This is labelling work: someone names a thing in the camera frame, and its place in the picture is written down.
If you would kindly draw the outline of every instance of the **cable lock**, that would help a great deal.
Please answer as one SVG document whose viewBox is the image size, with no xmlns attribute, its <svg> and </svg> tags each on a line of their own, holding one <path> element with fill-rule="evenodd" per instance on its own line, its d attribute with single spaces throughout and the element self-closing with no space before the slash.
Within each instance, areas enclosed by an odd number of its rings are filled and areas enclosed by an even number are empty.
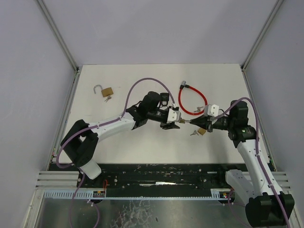
<svg viewBox="0 0 304 228">
<path fill-rule="evenodd" d="M 196 88 L 193 88 L 192 86 L 187 85 L 187 84 L 186 84 L 186 81 L 183 81 L 183 82 L 181 83 L 181 85 L 180 85 L 180 91 L 179 91 L 179 104 L 180 104 L 180 108 L 181 108 L 185 113 L 187 113 L 187 114 L 189 114 L 189 115 L 201 115 L 201 114 L 203 114 L 203 113 L 204 113 L 204 110 L 202 110 L 202 111 L 200 111 L 200 112 L 197 112 L 197 113 L 192 113 L 192 112 L 187 111 L 187 110 L 184 108 L 184 106 L 182 106 L 182 104 L 181 104 L 181 99 L 180 99 L 180 98 L 181 98 L 181 91 L 182 91 L 183 88 L 192 89 L 194 92 L 198 93 L 198 94 L 204 99 L 205 106 L 208 104 L 207 99 L 206 99 L 206 97 L 204 96 L 203 93 L 201 93 L 201 92 L 200 92 L 199 90 L 197 90 Z"/>
</svg>

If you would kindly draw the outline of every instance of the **white table surface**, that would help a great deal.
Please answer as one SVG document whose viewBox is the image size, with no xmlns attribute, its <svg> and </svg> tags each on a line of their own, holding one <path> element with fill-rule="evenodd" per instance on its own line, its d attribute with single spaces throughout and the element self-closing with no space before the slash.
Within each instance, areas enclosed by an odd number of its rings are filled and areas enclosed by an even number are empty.
<svg viewBox="0 0 304 228">
<path fill-rule="evenodd" d="M 130 87 L 143 77 L 161 80 L 173 93 L 176 104 L 183 80 L 200 90 L 209 104 L 217 104 L 224 110 L 232 100 L 248 96 L 238 64 L 85 65 L 65 134 L 79 119 L 89 123 L 119 115 Z M 99 88 L 94 94 L 93 87 L 97 84 L 113 89 L 109 102 L 104 102 Z M 149 91 L 161 93 L 165 89 L 157 82 L 143 81 L 134 88 L 128 107 L 142 100 Z M 183 89 L 181 99 L 187 110 L 194 111 L 204 105 L 201 97 L 189 89 Z M 249 124 L 255 126 L 252 108 L 248 107 Z M 182 111 L 182 118 L 195 117 Z M 244 163 L 226 131 L 190 136 L 198 127 L 178 124 L 180 129 L 162 130 L 159 125 L 148 121 L 138 129 L 105 139 L 97 145 L 94 160 L 98 163 Z M 261 145 L 268 161 L 262 140 Z M 70 159 L 62 152 L 59 161 L 68 163 Z"/>
</svg>

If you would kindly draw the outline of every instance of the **small key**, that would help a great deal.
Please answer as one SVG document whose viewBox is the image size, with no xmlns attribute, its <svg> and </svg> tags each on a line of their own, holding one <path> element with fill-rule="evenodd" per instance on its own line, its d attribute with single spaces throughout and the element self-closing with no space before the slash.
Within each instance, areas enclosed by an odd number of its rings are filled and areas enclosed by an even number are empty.
<svg viewBox="0 0 304 228">
<path fill-rule="evenodd" d="M 105 102 L 108 102 L 110 99 L 112 99 L 112 97 L 111 97 L 111 96 L 108 96 L 108 97 L 106 98 Z"/>
<path fill-rule="evenodd" d="M 205 106 L 197 107 L 197 110 L 195 110 L 194 112 L 195 112 L 195 113 L 199 113 L 199 112 L 201 111 L 201 109 L 204 108 L 204 107 L 205 107 Z"/>
<path fill-rule="evenodd" d="M 199 135 L 198 132 L 195 130 L 191 135 Z"/>
</svg>

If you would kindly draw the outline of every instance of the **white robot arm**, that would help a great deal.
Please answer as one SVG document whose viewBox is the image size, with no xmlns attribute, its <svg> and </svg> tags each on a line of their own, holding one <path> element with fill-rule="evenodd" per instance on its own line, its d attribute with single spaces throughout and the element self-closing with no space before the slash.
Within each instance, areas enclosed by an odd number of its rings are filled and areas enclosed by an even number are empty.
<svg viewBox="0 0 304 228">
<path fill-rule="evenodd" d="M 285 218 L 276 196 L 282 202 L 288 218 L 295 201 L 291 194 L 283 193 L 282 188 L 274 179 L 261 152 L 261 147 L 258 146 L 259 151 L 256 151 L 257 133 L 254 127 L 248 125 L 247 103 L 239 101 L 230 109 L 228 116 L 214 120 L 214 117 L 218 116 L 218 111 L 217 105 L 209 104 L 205 107 L 204 115 L 191 120 L 190 124 L 197 125 L 208 132 L 212 132 L 213 129 L 228 131 L 228 137 L 244 159 L 252 183 L 239 170 L 227 171 L 225 179 L 244 203 L 250 225 L 252 227 L 285 225 Z M 266 175 L 271 180 L 271 184 L 268 184 Z"/>
<path fill-rule="evenodd" d="M 169 94 L 149 92 L 139 105 L 126 109 L 123 116 L 116 116 L 101 122 L 86 123 L 78 120 L 72 126 L 61 146 L 79 131 L 89 128 L 82 134 L 74 137 L 64 148 L 72 163 L 80 168 L 90 179 L 100 175 L 101 169 L 93 160 L 96 145 L 102 140 L 120 132 L 134 130 L 147 123 L 148 120 L 160 122 L 164 130 L 179 128 L 175 122 L 180 121 L 181 113 L 174 104 L 167 107 Z"/>
</svg>

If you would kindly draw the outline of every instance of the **purple cable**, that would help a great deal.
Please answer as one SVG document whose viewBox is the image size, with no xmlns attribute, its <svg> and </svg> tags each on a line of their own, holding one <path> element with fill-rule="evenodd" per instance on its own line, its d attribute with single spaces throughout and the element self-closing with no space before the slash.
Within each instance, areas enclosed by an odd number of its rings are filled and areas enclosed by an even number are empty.
<svg viewBox="0 0 304 228">
<path fill-rule="evenodd" d="M 237 103 L 239 103 L 239 102 L 242 101 L 242 100 L 247 100 L 247 101 L 250 102 L 250 104 L 251 104 L 251 106 L 252 106 L 252 108 L 253 108 L 254 114 L 255 114 L 255 118 L 256 118 L 256 136 L 257 136 L 257 137 L 256 137 L 256 154 L 259 154 L 259 151 L 260 151 L 260 150 L 259 150 L 259 148 L 258 148 L 258 131 L 259 131 L 259 128 L 258 128 L 258 115 L 257 115 L 257 109 L 256 109 L 255 104 L 254 104 L 248 97 L 242 97 L 242 98 L 238 99 L 238 100 L 235 101 L 235 102 L 234 102 L 226 111 L 224 111 L 221 115 L 218 115 L 218 116 L 214 117 L 213 120 L 217 120 L 217 119 L 223 117 L 223 116 L 224 116 L 227 112 L 229 112 Z M 279 198 L 279 195 L 277 194 L 277 192 L 276 192 L 274 186 L 272 185 L 272 182 L 271 182 L 271 180 L 270 180 L 270 178 L 269 178 L 269 176 L 268 176 L 268 174 L 267 174 L 267 171 L 266 171 L 266 169 L 265 169 L 265 167 L 264 167 L 264 165 L 263 165 L 263 163 L 262 163 L 262 160 L 261 160 L 260 156 L 257 156 L 257 160 L 258 160 L 258 163 L 259 163 L 260 166 L 261 166 L 261 169 L 262 169 L 262 171 L 263 171 L 263 173 L 264 173 L 264 175 L 265 175 L 265 177 L 266 177 L 266 180 L 267 180 L 268 184 L 270 185 L 270 188 L 271 188 L 272 192 L 273 192 L 274 195 L 275 195 L 276 200 L 278 201 L 278 203 L 279 203 L 279 205 L 280 205 L 280 208 L 281 208 L 281 210 L 282 210 L 282 213 L 283 213 L 283 216 L 284 216 L 284 219 L 285 219 L 287 228 L 290 228 L 288 216 L 287 216 L 287 214 L 286 214 L 286 211 L 285 211 L 285 209 L 284 209 L 284 206 L 283 206 L 283 204 L 282 204 L 282 202 L 281 202 L 281 200 L 280 200 L 280 198 Z"/>
<path fill-rule="evenodd" d="M 142 81 L 145 81 L 145 80 L 152 80 L 152 81 L 155 81 L 155 82 L 158 82 L 159 84 L 161 84 L 161 85 L 167 90 L 167 92 L 169 93 L 172 102 L 175 103 L 174 98 L 173 98 L 173 96 L 172 96 L 172 93 L 170 92 L 170 90 L 167 88 L 167 86 L 166 86 L 164 83 L 162 83 L 160 80 L 157 80 L 157 79 L 152 78 L 152 77 L 145 77 L 145 78 L 139 79 L 137 82 L 135 82 L 134 85 L 133 85 L 133 86 L 131 87 L 131 89 L 129 90 L 129 93 L 128 93 L 128 96 L 127 96 L 127 100 L 126 100 L 125 105 L 124 105 L 124 109 L 123 109 L 123 114 L 122 114 L 122 116 L 124 116 L 124 114 L 125 114 L 125 112 L 126 112 L 126 110 L 127 110 L 127 105 L 128 105 L 129 97 L 130 97 L 130 94 L 131 94 L 132 90 L 134 89 L 134 87 L 135 87 L 138 83 L 140 83 L 140 82 L 142 82 Z"/>
<path fill-rule="evenodd" d="M 155 82 L 158 82 L 159 84 L 161 84 L 161 85 L 167 90 L 167 92 L 169 93 L 172 102 L 175 103 L 174 98 L 173 98 L 173 96 L 172 96 L 172 93 L 170 92 L 170 90 L 167 88 L 167 86 L 166 86 L 164 83 L 162 83 L 160 80 L 157 80 L 157 79 L 152 78 L 152 77 L 145 77 L 145 78 L 142 78 L 142 79 L 138 80 L 137 82 L 135 82 L 134 85 L 130 88 L 129 93 L 128 93 L 128 96 L 127 96 L 127 99 L 126 99 L 126 101 L 125 101 L 125 105 L 124 105 L 123 113 L 122 113 L 121 117 L 124 116 L 124 114 L 125 114 L 125 112 L 126 112 L 126 110 L 127 110 L 127 105 L 128 105 L 129 98 L 130 98 L 130 94 L 131 94 L 132 90 L 134 89 L 134 87 L 135 87 L 138 83 L 140 83 L 140 82 L 142 82 L 142 81 L 145 81 L 145 80 L 152 80 L 152 81 L 155 81 Z M 92 127 L 87 127 L 87 128 L 85 128 L 85 129 L 82 129 L 82 130 L 80 130 L 79 132 L 76 132 L 75 134 L 73 134 L 73 135 L 72 135 L 70 138 L 68 138 L 68 140 L 66 140 L 65 143 L 60 147 L 60 149 L 59 149 L 59 151 L 58 151 L 58 153 L 57 153 L 57 157 L 56 157 L 56 165 L 57 165 L 59 168 L 61 168 L 61 169 L 65 169 L 65 168 L 67 168 L 67 167 L 70 167 L 70 166 L 73 164 L 73 163 L 69 163 L 69 164 L 66 164 L 66 165 L 60 164 L 60 163 L 59 163 L 59 157 L 60 157 L 60 155 L 61 155 L 61 152 L 63 151 L 63 148 L 65 148 L 65 146 L 66 146 L 72 139 L 74 139 L 76 136 L 80 135 L 81 133 L 83 133 L 83 132 L 85 132 L 85 131 L 92 130 L 92 129 L 97 128 L 97 127 L 102 127 L 102 126 L 105 126 L 105 125 L 107 125 L 107 124 L 114 123 L 114 122 L 116 122 L 116 121 L 118 121 L 118 120 L 120 120 L 120 118 L 117 118 L 117 119 L 115 119 L 115 120 L 108 121 L 108 122 L 106 122 L 106 123 L 102 123 L 102 124 L 100 124 L 99 126 L 95 125 L 95 126 L 92 126 Z"/>
<path fill-rule="evenodd" d="M 230 198 L 232 196 L 232 193 L 233 193 L 233 190 L 231 190 L 228 194 L 228 206 L 231 210 L 231 213 L 233 214 L 233 216 L 237 219 L 237 221 L 239 221 L 242 225 L 244 225 L 245 227 L 249 227 L 249 228 L 252 228 L 252 226 L 249 226 L 247 225 L 245 222 L 243 222 L 243 220 L 241 220 L 237 215 L 236 213 L 234 212 L 234 210 L 232 209 L 232 206 L 231 206 L 231 203 L 230 203 Z"/>
<path fill-rule="evenodd" d="M 72 205 L 73 205 L 73 202 L 74 202 L 74 198 L 75 198 L 75 196 L 76 196 L 76 193 L 78 192 L 78 190 L 80 189 L 81 185 L 83 184 L 83 182 L 84 182 L 84 180 L 85 180 L 85 177 L 86 177 L 86 175 L 83 174 L 82 179 L 81 179 L 81 181 L 80 181 L 80 183 L 79 183 L 79 185 L 78 185 L 76 191 L 75 191 L 74 194 L 73 194 L 72 201 L 71 201 L 71 205 L 70 205 L 70 208 L 69 208 L 69 210 L 68 210 L 68 221 L 69 221 L 69 223 L 70 223 L 70 227 L 71 227 L 71 228 L 73 228 L 73 225 L 72 225 L 72 216 L 71 216 L 71 215 L 72 215 Z M 93 227 L 93 228 L 96 228 L 97 225 L 98 225 L 98 223 L 99 223 L 99 220 L 100 220 L 100 213 L 99 213 L 98 207 L 97 207 L 94 203 L 93 203 L 93 206 L 94 206 L 94 207 L 96 208 L 96 210 L 97 210 L 97 222 L 95 223 L 95 225 L 94 225 L 94 227 Z"/>
</svg>

